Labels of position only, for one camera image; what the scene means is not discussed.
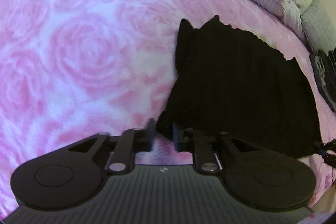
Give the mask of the grey striped duvet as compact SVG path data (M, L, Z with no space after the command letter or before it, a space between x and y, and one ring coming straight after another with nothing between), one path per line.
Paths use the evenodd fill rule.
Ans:
M311 3L312 0L282 0L282 22L301 40L305 40L301 15L308 9Z

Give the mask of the stack of folded dark clothes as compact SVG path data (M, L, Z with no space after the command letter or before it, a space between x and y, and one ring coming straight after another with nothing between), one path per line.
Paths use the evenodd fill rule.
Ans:
M331 110L335 112L335 49L328 53L323 50L318 50L317 55L310 55L309 58L318 91Z

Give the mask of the pink rose bedspread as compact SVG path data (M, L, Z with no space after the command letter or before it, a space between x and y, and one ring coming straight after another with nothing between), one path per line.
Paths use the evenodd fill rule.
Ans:
M322 139L334 139L335 114L306 48L251 0L1 0L1 218L18 206L10 178L22 163L159 116L174 82L180 20L198 28L214 15L298 61Z

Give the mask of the black sweater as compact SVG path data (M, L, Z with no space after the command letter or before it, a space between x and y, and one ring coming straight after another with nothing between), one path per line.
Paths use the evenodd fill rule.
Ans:
M293 158L314 154L321 141L310 83L296 59L252 32L214 16L200 28L182 19L175 48L177 79L157 121L173 128L232 136Z

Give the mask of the grey checked pillow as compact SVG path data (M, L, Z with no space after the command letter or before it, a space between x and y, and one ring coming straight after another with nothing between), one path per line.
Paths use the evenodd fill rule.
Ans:
M313 53L335 49L335 27L320 0L312 0L302 13L303 32Z

